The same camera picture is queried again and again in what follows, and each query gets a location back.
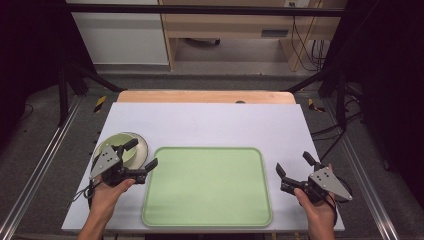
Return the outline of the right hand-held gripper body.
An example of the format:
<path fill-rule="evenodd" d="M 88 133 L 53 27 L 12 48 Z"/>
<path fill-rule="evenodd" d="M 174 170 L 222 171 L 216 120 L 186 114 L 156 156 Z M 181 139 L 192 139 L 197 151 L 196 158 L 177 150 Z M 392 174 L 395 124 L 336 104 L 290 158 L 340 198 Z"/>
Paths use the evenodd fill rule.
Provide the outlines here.
<path fill-rule="evenodd" d="M 352 194 L 328 167 L 313 172 L 308 176 L 307 181 L 297 181 L 289 177 L 286 181 L 281 180 L 281 191 L 294 194 L 295 188 L 303 190 L 312 203 L 325 200 L 330 192 L 344 201 L 353 199 Z"/>

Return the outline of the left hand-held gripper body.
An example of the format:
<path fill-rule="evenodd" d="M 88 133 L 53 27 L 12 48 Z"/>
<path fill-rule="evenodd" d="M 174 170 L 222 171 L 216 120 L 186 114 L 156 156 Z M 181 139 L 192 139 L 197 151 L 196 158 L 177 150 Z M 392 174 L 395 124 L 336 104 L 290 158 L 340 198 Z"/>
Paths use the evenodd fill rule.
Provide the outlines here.
<path fill-rule="evenodd" d="M 147 173 L 144 169 L 129 169 L 123 165 L 122 157 L 118 157 L 118 146 L 107 145 L 95 158 L 90 172 L 93 187 L 104 183 L 115 187 L 126 179 L 133 179 L 136 184 L 146 182 Z"/>

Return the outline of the green bowl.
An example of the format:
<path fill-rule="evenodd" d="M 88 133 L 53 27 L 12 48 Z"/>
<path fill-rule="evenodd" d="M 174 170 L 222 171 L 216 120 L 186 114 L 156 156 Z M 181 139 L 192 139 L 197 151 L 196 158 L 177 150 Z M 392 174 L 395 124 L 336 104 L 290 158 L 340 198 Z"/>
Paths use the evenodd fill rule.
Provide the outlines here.
<path fill-rule="evenodd" d="M 110 146 L 125 145 L 127 142 L 129 142 L 133 138 L 134 136 L 128 133 L 117 133 L 115 135 L 112 135 L 100 143 L 100 145 L 97 147 L 95 151 L 95 155 L 98 155 L 107 145 L 110 145 Z M 135 157 L 136 157 L 135 147 L 129 150 L 125 150 L 122 155 L 122 160 L 124 165 L 126 167 L 129 167 L 133 163 L 133 160 L 135 159 Z"/>

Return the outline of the person's left hand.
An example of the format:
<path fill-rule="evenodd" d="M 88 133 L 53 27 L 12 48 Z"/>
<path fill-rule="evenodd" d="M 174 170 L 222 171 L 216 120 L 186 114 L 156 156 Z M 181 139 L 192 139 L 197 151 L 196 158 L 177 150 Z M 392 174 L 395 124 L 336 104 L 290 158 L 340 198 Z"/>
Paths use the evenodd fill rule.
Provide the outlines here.
<path fill-rule="evenodd" d="M 120 196 L 126 192 L 135 181 L 126 179 L 115 187 L 100 183 L 94 190 L 89 216 L 102 222 L 108 222 Z"/>

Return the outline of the yellow black striped tape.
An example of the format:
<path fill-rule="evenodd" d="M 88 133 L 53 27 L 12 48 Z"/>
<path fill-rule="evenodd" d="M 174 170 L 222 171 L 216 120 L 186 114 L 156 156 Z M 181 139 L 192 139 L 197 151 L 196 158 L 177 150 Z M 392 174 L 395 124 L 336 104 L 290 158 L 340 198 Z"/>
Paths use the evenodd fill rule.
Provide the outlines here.
<path fill-rule="evenodd" d="M 96 105 L 95 105 L 95 108 L 93 110 L 94 113 L 100 112 L 100 110 L 101 110 L 101 108 L 103 106 L 103 103 L 105 102 L 106 98 L 107 98 L 106 96 L 101 96 L 101 97 L 98 98 L 98 100 L 96 102 Z"/>
<path fill-rule="evenodd" d="M 317 112 L 326 112 L 326 109 L 324 107 L 317 107 L 311 98 L 308 98 L 308 109 Z"/>

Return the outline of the light green tray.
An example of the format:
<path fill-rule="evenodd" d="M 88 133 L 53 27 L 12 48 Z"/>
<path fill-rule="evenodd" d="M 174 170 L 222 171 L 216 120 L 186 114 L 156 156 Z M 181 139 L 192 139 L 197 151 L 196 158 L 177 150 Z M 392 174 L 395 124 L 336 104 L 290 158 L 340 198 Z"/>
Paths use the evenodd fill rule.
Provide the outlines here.
<path fill-rule="evenodd" d="M 149 227 L 265 227 L 272 220 L 262 154 L 245 147 L 162 147 L 142 219 Z"/>

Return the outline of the white board table cover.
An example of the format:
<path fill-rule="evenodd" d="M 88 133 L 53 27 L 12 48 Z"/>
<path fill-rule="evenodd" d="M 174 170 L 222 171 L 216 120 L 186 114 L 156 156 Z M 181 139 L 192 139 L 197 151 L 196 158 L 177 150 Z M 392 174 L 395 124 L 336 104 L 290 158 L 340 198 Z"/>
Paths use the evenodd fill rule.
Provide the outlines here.
<path fill-rule="evenodd" d="M 279 163 L 288 177 L 305 181 L 312 167 L 303 152 L 316 152 L 297 104 L 115 103 L 101 139 L 136 133 L 148 145 L 147 160 L 162 147 L 245 147 L 262 154 L 272 220 L 265 227 L 149 227 L 142 219 L 148 186 L 130 187 L 119 198 L 106 228 L 119 233 L 254 233 L 304 231 L 307 217 L 295 196 L 280 190 Z"/>

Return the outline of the wooden table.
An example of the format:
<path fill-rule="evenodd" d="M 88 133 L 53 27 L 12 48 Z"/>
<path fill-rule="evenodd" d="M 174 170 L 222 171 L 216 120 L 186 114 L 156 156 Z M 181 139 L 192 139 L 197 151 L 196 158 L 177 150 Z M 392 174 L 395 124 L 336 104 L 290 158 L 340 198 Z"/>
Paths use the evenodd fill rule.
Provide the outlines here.
<path fill-rule="evenodd" d="M 119 103 L 236 103 L 295 104 L 289 92 L 218 91 L 218 90 L 126 90 L 119 94 Z"/>

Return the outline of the white cabinet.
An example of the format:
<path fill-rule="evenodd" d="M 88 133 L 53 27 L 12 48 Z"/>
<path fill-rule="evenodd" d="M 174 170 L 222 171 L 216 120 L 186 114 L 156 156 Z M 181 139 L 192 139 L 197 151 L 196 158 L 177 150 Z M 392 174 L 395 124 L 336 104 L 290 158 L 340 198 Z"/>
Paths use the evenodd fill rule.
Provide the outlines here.
<path fill-rule="evenodd" d="M 77 13 L 72 16 L 95 65 L 167 65 L 159 14 Z"/>

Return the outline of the black curtain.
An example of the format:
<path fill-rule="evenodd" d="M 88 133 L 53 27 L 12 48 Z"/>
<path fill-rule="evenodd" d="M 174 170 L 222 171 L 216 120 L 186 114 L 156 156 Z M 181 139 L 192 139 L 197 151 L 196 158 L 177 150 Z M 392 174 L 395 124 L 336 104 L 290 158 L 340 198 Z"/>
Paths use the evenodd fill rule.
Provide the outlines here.
<path fill-rule="evenodd" d="M 44 3 L 64 1 L 0 0 L 0 148 L 7 144 L 24 114 L 27 98 L 58 81 L 60 63 L 35 15 L 43 17 L 68 58 L 89 71 L 95 70 L 72 14 L 42 7 Z"/>
<path fill-rule="evenodd" d="M 327 61 L 362 87 L 380 151 L 424 207 L 424 0 L 347 0 Z"/>

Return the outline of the dark object under desk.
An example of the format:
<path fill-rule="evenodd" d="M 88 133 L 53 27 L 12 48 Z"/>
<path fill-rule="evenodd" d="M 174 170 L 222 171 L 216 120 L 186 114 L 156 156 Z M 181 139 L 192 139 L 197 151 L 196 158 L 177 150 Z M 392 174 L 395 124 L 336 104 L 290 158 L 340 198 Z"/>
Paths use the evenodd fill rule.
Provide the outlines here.
<path fill-rule="evenodd" d="M 184 42 L 193 47 L 215 47 L 220 45 L 220 39 L 193 39 L 184 38 Z"/>

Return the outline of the wooden desk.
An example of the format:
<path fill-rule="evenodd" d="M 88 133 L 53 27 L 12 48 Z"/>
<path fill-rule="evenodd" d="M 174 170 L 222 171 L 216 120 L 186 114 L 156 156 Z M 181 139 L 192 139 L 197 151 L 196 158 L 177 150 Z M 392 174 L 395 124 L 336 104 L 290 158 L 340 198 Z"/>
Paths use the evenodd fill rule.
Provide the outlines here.
<path fill-rule="evenodd" d="M 311 0 L 308 8 L 342 9 L 348 0 Z M 161 5 L 284 7 L 285 0 L 158 0 Z M 289 68 L 305 62 L 312 40 L 330 41 L 338 17 L 164 14 L 165 35 L 170 39 L 277 39 Z"/>

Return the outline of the aluminium floor rail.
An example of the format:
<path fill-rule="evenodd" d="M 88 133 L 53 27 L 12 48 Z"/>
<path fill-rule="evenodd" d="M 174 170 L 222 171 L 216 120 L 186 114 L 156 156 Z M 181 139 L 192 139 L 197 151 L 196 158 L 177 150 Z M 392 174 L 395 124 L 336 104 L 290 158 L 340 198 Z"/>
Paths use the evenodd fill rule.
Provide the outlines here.
<path fill-rule="evenodd" d="M 399 240 L 376 186 L 362 164 L 359 153 L 352 142 L 352 136 L 362 133 L 364 124 L 359 108 L 353 104 L 347 112 L 346 130 L 335 129 L 338 140 L 323 154 L 326 163 L 333 165 L 337 176 L 341 177 L 353 192 L 350 203 L 340 205 L 341 218 L 345 231 L 340 236 L 349 239 Z"/>
<path fill-rule="evenodd" d="M 0 225 L 0 240 L 12 239 L 20 221 L 27 211 L 41 182 L 43 181 L 45 174 L 48 171 L 48 168 L 60 148 L 82 101 L 82 97 L 75 96 L 72 100 L 71 106 L 66 109 L 64 119 L 55 129 L 55 133 L 49 140 L 48 145 L 43 149 L 43 154 L 38 159 L 37 165 L 28 177 L 19 197 L 15 201 L 5 220 Z"/>

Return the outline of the black horizontal frame bar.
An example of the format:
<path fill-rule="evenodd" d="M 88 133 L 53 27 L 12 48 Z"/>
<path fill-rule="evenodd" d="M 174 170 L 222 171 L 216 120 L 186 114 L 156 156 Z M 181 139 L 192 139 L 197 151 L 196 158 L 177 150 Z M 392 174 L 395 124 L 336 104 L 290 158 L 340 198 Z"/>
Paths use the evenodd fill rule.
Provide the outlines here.
<path fill-rule="evenodd" d="M 136 13 L 136 14 L 207 14 L 207 15 L 255 15 L 255 16 L 311 16 L 342 17 L 344 9 L 321 8 L 272 8 L 248 6 L 208 5 L 122 5 L 122 4 L 76 4 L 66 3 L 71 12 L 89 13 Z"/>

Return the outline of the white wall socket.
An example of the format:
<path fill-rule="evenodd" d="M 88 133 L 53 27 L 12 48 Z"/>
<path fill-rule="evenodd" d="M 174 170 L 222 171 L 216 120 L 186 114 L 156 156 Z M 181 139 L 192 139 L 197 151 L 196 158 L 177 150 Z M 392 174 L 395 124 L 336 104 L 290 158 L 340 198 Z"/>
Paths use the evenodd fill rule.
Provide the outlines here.
<path fill-rule="evenodd" d="M 308 8 L 311 0 L 285 0 L 284 7 Z"/>

